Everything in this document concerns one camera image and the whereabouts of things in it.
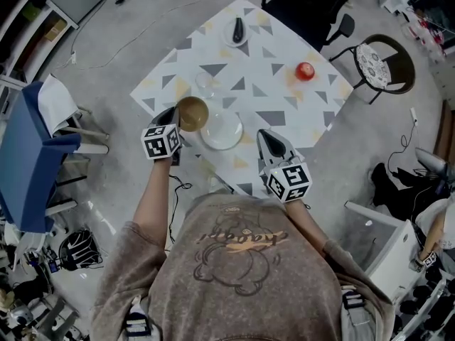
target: black bag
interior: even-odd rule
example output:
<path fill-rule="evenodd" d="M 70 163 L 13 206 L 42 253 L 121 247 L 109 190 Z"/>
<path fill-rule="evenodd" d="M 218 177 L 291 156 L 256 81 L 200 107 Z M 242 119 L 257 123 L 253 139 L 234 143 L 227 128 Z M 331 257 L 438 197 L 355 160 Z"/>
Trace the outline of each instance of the black bag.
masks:
<path fill-rule="evenodd" d="M 93 264 L 102 263 L 95 238 L 88 229 L 73 232 L 63 240 L 58 253 L 61 260 L 60 266 L 68 271 L 89 268 Z"/>

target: white box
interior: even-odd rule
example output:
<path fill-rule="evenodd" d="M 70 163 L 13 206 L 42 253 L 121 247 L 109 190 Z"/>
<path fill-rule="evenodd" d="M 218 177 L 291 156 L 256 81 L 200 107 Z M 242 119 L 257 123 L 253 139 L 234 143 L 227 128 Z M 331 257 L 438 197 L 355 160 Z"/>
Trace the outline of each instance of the white box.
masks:
<path fill-rule="evenodd" d="M 267 178 L 267 187 L 282 203 L 302 198 L 312 184 L 306 163 L 273 168 Z"/>
<path fill-rule="evenodd" d="M 181 145 L 175 124 L 144 129 L 141 142 L 147 159 L 172 157 Z"/>

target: white plate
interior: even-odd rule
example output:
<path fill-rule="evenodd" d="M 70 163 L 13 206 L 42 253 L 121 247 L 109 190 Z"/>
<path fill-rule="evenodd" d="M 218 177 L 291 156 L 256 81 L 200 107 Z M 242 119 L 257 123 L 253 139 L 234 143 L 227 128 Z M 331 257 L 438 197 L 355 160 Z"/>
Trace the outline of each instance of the white plate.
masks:
<path fill-rule="evenodd" d="M 208 120 L 200 130 L 202 140 L 218 151 L 235 146 L 243 134 L 243 125 L 239 116 L 231 110 L 225 110 L 216 104 L 206 102 Z"/>
<path fill-rule="evenodd" d="M 226 24 L 225 28 L 223 29 L 223 32 L 221 33 L 221 37 L 223 38 L 223 41 L 225 42 L 226 45 L 230 47 L 240 47 L 241 45 L 245 44 L 245 42 L 250 38 L 251 34 L 251 29 L 248 28 L 247 24 L 245 24 L 245 21 L 242 19 L 243 23 L 243 39 L 239 43 L 234 43 L 232 41 L 232 35 L 234 34 L 234 29 L 235 29 L 235 19 L 231 20 L 229 23 Z"/>

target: floor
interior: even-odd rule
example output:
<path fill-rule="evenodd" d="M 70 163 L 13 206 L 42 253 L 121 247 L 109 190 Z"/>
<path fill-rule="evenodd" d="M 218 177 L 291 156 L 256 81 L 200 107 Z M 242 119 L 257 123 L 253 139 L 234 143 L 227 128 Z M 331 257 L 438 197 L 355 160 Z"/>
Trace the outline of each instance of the floor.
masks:
<path fill-rule="evenodd" d="M 92 157 L 88 179 L 70 186 L 70 194 L 79 206 L 65 213 L 70 227 L 89 226 L 106 254 L 116 232 L 132 219 L 152 166 L 145 159 L 139 141 L 141 130 L 149 125 L 151 117 L 129 93 L 177 43 L 232 1 L 126 0 L 117 6 L 114 0 L 107 0 L 81 31 L 68 34 L 43 70 L 41 77 L 52 72 L 67 86 L 78 104 L 93 111 L 94 122 L 111 135 L 108 155 Z M 260 5 L 260 0 L 250 1 Z M 170 11 L 191 2 L 195 3 Z M 314 179 L 306 197 L 311 214 L 330 237 L 351 251 L 359 264 L 366 266 L 387 241 L 391 229 L 378 224 L 366 227 L 365 220 L 348 213 L 343 205 L 346 200 L 364 205 L 370 202 L 373 189 L 366 180 L 366 173 L 378 161 L 386 161 L 392 151 L 401 149 L 401 135 L 409 136 L 412 128 L 411 107 L 416 109 L 419 118 L 417 135 L 410 148 L 395 156 L 391 165 L 408 170 L 417 167 L 414 146 L 433 149 L 441 98 L 428 71 L 428 59 L 401 33 L 402 18 L 380 9 L 378 0 L 351 2 L 352 7 L 343 8 L 338 16 L 341 18 L 348 12 L 355 19 L 353 36 L 339 38 L 325 47 L 322 54 L 329 58 L 369 35 L 384 33 L 406 47 L 417 71 L 413 90 L 402 96 L 383 94 L 371 106 L 367 102 L 373 92 L 356 90 L 336 117 L 331 131 L 323 135 L 306 157 Z M 149 29 L 109 62 L 122 46 L 151 23 Z M 68 61 L 75 39 L 77 65 L 62 67 Z M 87 69 L 100 65 L 104 67 Z M 334 65 L 353 85 L 357 83 L 359 77 L 352 57 L 345 55 Z M 182 180 L 191 181 L 183 166 L 176 173 Z M 197 185 L 180 194 L 173 227 L 175 234 L 185 208 L 204 190 L 203 185 Z M 63 238 L 64 235 L 59 234 L 52 242 L 57 244 Z M 80 312 L 78 326 L 82 331 L 88 326 L 88 314 L 101 273 L 102 269 L 88 269 L 71 273 L 60 271 L 53 276 L 57 290 Z"/>

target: red apple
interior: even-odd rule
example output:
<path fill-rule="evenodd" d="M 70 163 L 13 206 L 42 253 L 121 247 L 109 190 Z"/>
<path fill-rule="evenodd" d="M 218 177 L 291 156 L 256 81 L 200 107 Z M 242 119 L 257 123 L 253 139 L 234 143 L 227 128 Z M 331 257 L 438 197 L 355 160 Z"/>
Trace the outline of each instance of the red apple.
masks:
<path fill-rule="evenodd" d="M 296 77 L 301 81 L 309 81 L 314 77 L 314 68 L 308 62 L 302 62 L 297 65 Z"/>

